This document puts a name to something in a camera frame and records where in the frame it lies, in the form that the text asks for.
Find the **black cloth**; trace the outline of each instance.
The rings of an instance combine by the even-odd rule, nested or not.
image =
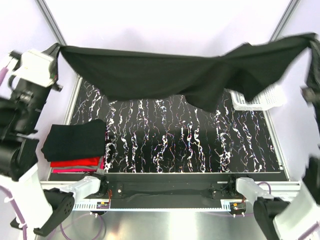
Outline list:
[[[106,123],[100,119],[82,125],[52,125],[41,151],[48,162],[104,156]]]
[[[314,106],[318,130],[320,132],[320,42],[316,40],[311,42],[311,63],[306,85],[308,88],[312,89],[316,95],[312,104]]]
[[[18,106],[14,101],[0,97],[0,128],[10,125],[18,113]]]
[[[199,57],[62,46],[61,53],[109,101],[162,99],[184,95],[208,112],[224,88],[247,101],[278,81],[315,33],[289,36],[263,45],[243,44],[224,56]]]

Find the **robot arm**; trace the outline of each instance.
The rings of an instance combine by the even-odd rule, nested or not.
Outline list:
[[[76,201],[107,193],[105,177],[98,174],[61,189],[41,187],[36,156],[39,141],[28,135],[37,132],[35,126],[51,89],[62,90],[57,84],[59,49],[56,43],[44,52],[13,51],[0,73],[4,78],[12,72],[8,81],[11,97],[0,97],[0,184],[12,194],[7,201],[15,201],[27,227],[40,236],[47,236],[62,223]],[[13,88],[15,78],[19,80]],[[18,217],[11,226],[22,228]]]
[[[234,189],[253,204],[255,220],[267,240],[303,240],[319,227],[318,158],[310,158],[309,168],[300,186],[300,192],[292,202],[272,196],[248,177],[237,178]]]

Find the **metal frame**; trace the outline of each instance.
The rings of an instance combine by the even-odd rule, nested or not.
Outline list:
[[[286,27],[287,23],[289,22],[291,16],[293,15],[295,10],[297,9],[300,2],[301,2],[301,0],[291,0],[289,2],[287,8],[285,9],[285,11],[284,11],[279,23],[278,23],[278,25],[276,26],[273,34],[271,35],[269,42],[273,42],[273,41],[276,41],[279,38],[281,38],[281,33],[283,32],[284,28]],[[267,127],[270,132],[271,140],[272,140],[272,143],[274,146],[276,157],[279,162],[280,169],[284,170],[287,179],[290,180],[288,166],[287,166],[284,154],[282,152],[282,149],[280,147],[280,143],[279,143],[279,140],[277,137],[276,130],[274,128],[274,124],[271,119],[271,115],[270,115],[269,111],[263,111],[263,114],[264,114],[264,117],[266,120]]]
[[[47,184],[65,181],[67,183],[79,181],[83,173],[51,174]],[[123,211],[136,209],[137,211],[159,211],[159,209],[206,209],[216,211],[222,206],[222,198],[212,199],[208,191],[213,184],[222,188],[231,176],[249,177],[256,182],[272,181],[270,183],[283,185],[283,191],[292,189],[286,186],[296,184],[288,182],[284,172],[281,173],[108,173],[106,174],[112,194],[111,208]]]
[[[74,184],[74,181],[42,181],[40,182],[43,189],[52,189],[52,188],[63,188],[70,184]],[[186,194],[176,195],[173,198],[173,195],[167,194],[164,195],[162,189],[159,189],[159,185],[168,185],[170,187],[164,186],[163,189],[169,189],[170,191],[175,191],[175,188],[179,188],[179,186],[183,186],[183,190],[186,191]],[[226,184],[226,182],[218,182],[222,186]],[[271,186],[272,195],[274,197],[283,198],[285,201],[292,201],[300,191],[300,183],[298,181],[271,181],[269,182]],[[171,183],[171,182],[163,182],[163,183],[132,183],[132,182],[124,182],[123,186],[118,188],[118,191],[123,194],[126,191],[129,193],[135,189],[143,189],[143,196],[137,197],[138,201],[135,201],[133,197],[124,197],[124,198],[112,198],[110,209],[108,211],[142,211],[142,212],[176,212],[176,211],[185,211],[189,210],[191,212],[228,212],[228,208],[225,207],[229,205],[231,202],[241,202],[241,199],[236,200],[232,199],[229,196],[225,196],[224,198],[217,199],[208,199],[201,198],[203,201],[207,201],[204,204],[203,201],[195,201],[195,197],[192,194],[187,194],[189,190],[196,189],[207,189],[211,185],[209,182],[180,182],[180,183]],[[267,191],[268,186],[262,184],[260,186],[263,190]],[[75,203],[74,210],[75,211],[88,211],[88,206],[96,205],[97,202],[109,202],[108,197],[98,198],[94,196],[90,196],[84,200]]]
[[[47,3],[45,0],[35,0],[35,2],[37,3],[40,11],[42,12],[46,22],[48,23],[55,39],[58,41],[58,43],[60,43],[61,45],[67,45],[67,42],[63,36],[63,34],[61,33],[61,30],[53,16],[53,14],[51,13]],[[76,83],[73,87],[73,91],[72,91],[72,95],[70,98],[70,102],[68,104],[68,108],[66,111],[66,115],[64,117],[64,121],[63,124],[64,125],[68,125],[71,121],[71,117],[72,117],[72,113],[73,110],[75,108],[75,104],[76,104],[76,100],[78,97],[78,93],[79,93],[79,89],[81,86],[81,82],[82,82],[82,77],[77,75],[77,79],[76,79]]]

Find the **black marbled surface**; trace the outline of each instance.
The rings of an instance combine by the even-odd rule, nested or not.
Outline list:
[[[279,172],[261,111],[235,111],[223,94],[215,113],[182,96],[108,102],[82,81],[71,123],[102,119],[107,124],[106,172]]]

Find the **purple cable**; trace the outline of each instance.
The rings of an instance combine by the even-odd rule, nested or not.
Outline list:
[[[4,67],[0,70],[0,86],[1,84],[3,83],[4,79],[5,79],[5,76],[8,72],[8,68]]]
[[[63,228],[63,230],[66,230],[67,228],[69,228],[70,226],[72,226],[75,222],[77,222],[79,219],[82,219],[83,217],[85,216],[88,216],[88,215],[91,215],[90,213],[86,213],[86,214],[83,214],[81,216],[78,216],[75,220],[73,220],[71,223],[69,223],[67,226],[65,226]]]
[[[98,216],[99,219],[100,219],[101,225],[100,225],[100,229],[99,229],[97,235],[96,235],[92,240],[96,240],[96,239],[99,238],[99,236],[100,236],[100,234],[101,234],[101,232],[102,232],[102,229],[103,229],[103,227],[104,227],[104,220],[103,220],[102,216],[100,216],[100,215],[97,215],[97,216]],[[60,230],[61,230],[61,233],[62,233],[62,235],[64,236],[65,239],[71,240],[71,238],[69,238],[69,237],[66,235],[66,233],[65,233],[65,231],[64,231],[64,228],[62,227],[62,223],[60,224]]]
[[[56,231],[57,231],[57,228],[55,228],[52,232],[50,232],[50,235],[47,240],[51,240],[53,238],[53,236],[55,235]]]
[[[266,184],[268,186],[268,188],[269,188],[269,194],[271,194],[271,186],[270,186],[270,184],[267,183],[266,181],[262,181],[262,182],[258,183],[258,186],[260,186],[261,184]]]
[[[304,234],[302,234],[298,240],[304,240],[307,237],[309,237],[315,230],[317,230],[319,228],[319,223],[315,223],[314,225],[312,225]]]
[[[9,199],[12,199],[12,198],[13,198],[12,193],[11,193],[8,189],[6,189],[5,187],[0,186],[0,190],[2,190]],[[23,227],[22,227],[23,240],[27,240],[27,225],[25,224],[26,221],[25,221],[24,217],[22,216],[22,214],[21,214],[21,212],[20,212],[20,209],[19,209],[16,201],[15,201],[14,199],[12,199],[12,200],[10,201],[10,203],[11,203],[11,205],[12,205],[12,207],[13,207],[16,215],[17,215],[18,218],[20,219],[21,224],[23,224]]]

